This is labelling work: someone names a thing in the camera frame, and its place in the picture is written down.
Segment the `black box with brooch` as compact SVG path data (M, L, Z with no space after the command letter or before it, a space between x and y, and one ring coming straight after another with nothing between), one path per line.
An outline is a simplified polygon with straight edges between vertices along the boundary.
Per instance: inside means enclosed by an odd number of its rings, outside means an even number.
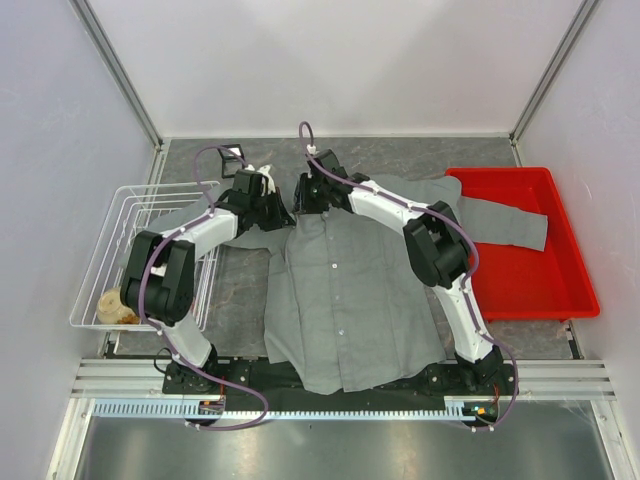
M238 143L225 144L217 148L221 158L221 177L232 179L237 171L246 167L246 158L242 146Z

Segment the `grey shirt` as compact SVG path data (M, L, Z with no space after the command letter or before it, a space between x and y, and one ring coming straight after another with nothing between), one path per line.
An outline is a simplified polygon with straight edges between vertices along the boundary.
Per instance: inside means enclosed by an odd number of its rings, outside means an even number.
M449 204L476 247L545 248L544 215L466 198L453 177L370 179L414 201ZM147 230L175 229L224 191L207 188L194 204L154 220ZM327 395L408 378L444 359L425 295L432 288L411 270L400 234L335 207L310 215L286 208L295 227L269 232L254 227L224 243L270 253L264 342L271 362L290 363L305 389Z

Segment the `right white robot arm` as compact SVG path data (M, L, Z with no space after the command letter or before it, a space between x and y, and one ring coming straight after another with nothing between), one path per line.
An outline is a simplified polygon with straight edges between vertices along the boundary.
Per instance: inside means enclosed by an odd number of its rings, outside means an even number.
M479 254L449 204L425 204L395 194L356 173L350 175L335 153L303 145L309 172L296 187L296 208L323 213L331 207L374 220L400 234L409 263L421 283L433 289L449 323L457 377L467 392L490 387L503 366L475 299L471 277Z

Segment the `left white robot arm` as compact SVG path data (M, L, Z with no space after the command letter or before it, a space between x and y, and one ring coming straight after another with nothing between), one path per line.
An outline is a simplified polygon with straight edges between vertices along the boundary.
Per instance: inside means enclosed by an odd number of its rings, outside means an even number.
M294 224L269 165L235 174L232 187L192 220L163 233L145 230L132 244L120 299L162 337L185 382L208 393L219 382L217 352L192 312L197 261L257 227L269 232Z

